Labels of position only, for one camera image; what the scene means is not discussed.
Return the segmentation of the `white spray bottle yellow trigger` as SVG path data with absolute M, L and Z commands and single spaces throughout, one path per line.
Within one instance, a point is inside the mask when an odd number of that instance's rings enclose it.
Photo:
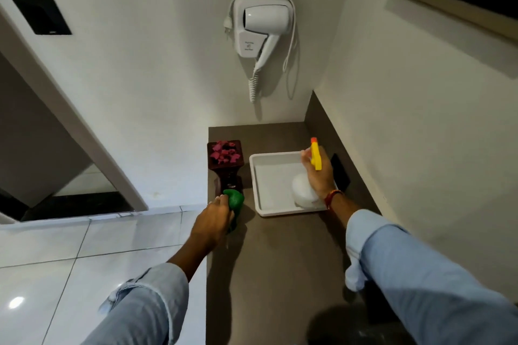
M 316 172 L 320 172 L 322 170 L 322 156 L 316 137 L 312 137 L 310 140 L 309 152 L 309 160 L 312 168 Z M 323 201 L 310 184 L 307 170 L 305 168 L 302 170 L 304 172 L 298 173 L 292 181 L 292 195 L 295 205 L 308 210 L 316 210 L 317 207 L 323 207 Z

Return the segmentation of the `person's left hand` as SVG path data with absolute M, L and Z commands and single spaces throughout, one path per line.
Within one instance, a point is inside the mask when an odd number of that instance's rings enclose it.
M 216 216 L 208 213 L 207 207 L 198 215 L 192 227 L 189 241 L 207 255 L 222 241 L 227 234 L 231 216 Z

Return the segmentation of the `person's right hand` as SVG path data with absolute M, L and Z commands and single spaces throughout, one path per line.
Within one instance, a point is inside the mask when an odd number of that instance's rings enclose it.
M 313 169 L 306 169 L 309 184 L 317 194 L 317 196 L 324 200 L 327 193 L 335 190 L 335 183 L 333 180 L 333 168 L 330 159 L 323 146 L 319 146 L 319 152 L 322 161 L 322 169 L 317 171 L 314 166 Z

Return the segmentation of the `white hair dryer wall holder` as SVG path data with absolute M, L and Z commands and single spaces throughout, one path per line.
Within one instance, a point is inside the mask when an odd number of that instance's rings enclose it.
M 269 4 L 280 4 L 286 5 L 290 8 L 292 18 L 291 18 L 291 27 L 288 29 L 288 34 L 293 27 L 294 21 L 294 7 L 293 4 L 289 0 L 235 0 L 232 7 L 232 22 L 233 22 L 233 30 L 234 30 L 234 40 L 235 40 L 235 49 L 236 52 L 243 58 L 253 58 L 258 59 L 260 52 L 262 50 L 262 46 L 264 41 L 266 40 L 266 35 L 258 34 L 254 32 L 249 32 L 244 29 L 243 26 L 243 13 L 246 8 L 260 6 L 260 5 L 269 5 Z

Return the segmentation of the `pink artificial flowers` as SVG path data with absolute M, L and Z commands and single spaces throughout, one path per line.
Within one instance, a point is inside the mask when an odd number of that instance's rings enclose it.
M 207 144 L 210 166 L 237 165 L 243 161 L 243 150 L 238 140 L 218 140 Z

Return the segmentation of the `red wrist band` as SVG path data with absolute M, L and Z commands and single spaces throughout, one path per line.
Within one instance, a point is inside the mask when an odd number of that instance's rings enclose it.
M 333 211 L 332 204 L 333 204 L 333 199 L 336 195 L 343 195 L 343 192 L 338 189 L 335 189 L 335 190 L 328 192 L 326 197 L 324 198 L 324 204 L 326 206 L 326 210 L 329 212 Z

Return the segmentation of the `black wall socket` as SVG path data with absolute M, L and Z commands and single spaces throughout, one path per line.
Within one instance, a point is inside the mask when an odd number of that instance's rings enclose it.
M 351 180 L 342 165 L 338 154 L 334 153 L 330 159 L 333 168 L 333 180 L 338 190 L 346 192 Z

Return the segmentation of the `white hair dryer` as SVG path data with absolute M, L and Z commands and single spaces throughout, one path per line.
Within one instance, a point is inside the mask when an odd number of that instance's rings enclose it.
M 292 13 L 286 5 L 269 4 L 246 8 L 243 14 L 245 30 L 266 35 L 254 67 L 254 72 L 258 72 L 275 50 L 280 37 L 291 27 Z

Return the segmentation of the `white rectangular tray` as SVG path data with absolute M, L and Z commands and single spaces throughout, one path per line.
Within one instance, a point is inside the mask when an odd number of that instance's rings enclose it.
M 249 158 L 249 163 L 255 209 L 261 217 L 326 210 L 324 202 L 324 206 L 317 207 L 316 210 L 295 205 L 292 181 L 298 173 L 304 173 L 300 151 L 253 154 Z

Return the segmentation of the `person's right forearm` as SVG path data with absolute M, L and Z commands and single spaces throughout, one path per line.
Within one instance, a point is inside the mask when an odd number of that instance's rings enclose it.
M 346 226 L 346 286 L 370 280 L 418 345 L 518 345 L 518 307 L 398 224 L 344 195 L 333 212 Z

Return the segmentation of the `person's left forearm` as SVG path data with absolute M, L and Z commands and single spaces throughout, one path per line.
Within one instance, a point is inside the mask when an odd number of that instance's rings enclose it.
M 81 345 L 175 345 L 189 303 L 189 281 L 209 244 L 190 236 L 166 263 L 122 283 L 101 304 L 105 317 Z

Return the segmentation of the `dark wooden vase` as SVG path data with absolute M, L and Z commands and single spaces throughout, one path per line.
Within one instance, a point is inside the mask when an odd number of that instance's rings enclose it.
M 235 189 L 239 192 L 243 192 L 243 181 L 238 175 L 239 170 L 244 166 L 244 155 L 243 161 L 237 165 L 223 165 L 223 166 L 210 166 L 208 164 L 209 171 L 216 174 L 217 178 L 214 181 L 215 195 L 219 196 L 225 189 Z

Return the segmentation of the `white door frame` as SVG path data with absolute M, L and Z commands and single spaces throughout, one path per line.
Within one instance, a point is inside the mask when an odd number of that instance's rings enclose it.
M 36 96 L 42 100 L 71 138 L 81 146 L 106 178 L 118 189 L 132 207 L 132 211 L 147 211 L 149 206 L 63 93 L 1 2 L 0 34 L 6 36 L 5 43 L 0 44 L 0 52 Z

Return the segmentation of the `black wall switch panel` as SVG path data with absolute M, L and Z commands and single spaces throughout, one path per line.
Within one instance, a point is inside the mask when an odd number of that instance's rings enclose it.
M 36 35 L 72 35 L 55 0 L 12 0 Z

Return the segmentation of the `green cleaning cloth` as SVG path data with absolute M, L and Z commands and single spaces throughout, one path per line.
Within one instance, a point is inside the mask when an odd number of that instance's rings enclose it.
M 242 192 L 239 192 L 235 189 L 225 189 L 223 194 L 228 197 L 229 210 L 231 213 L 233 213 L 233 216 L 231 216 L 229 228 L 227 230 L 227 233 L 229 234 L 237 227 L 238 217 L 244 203 L 244 195 Z

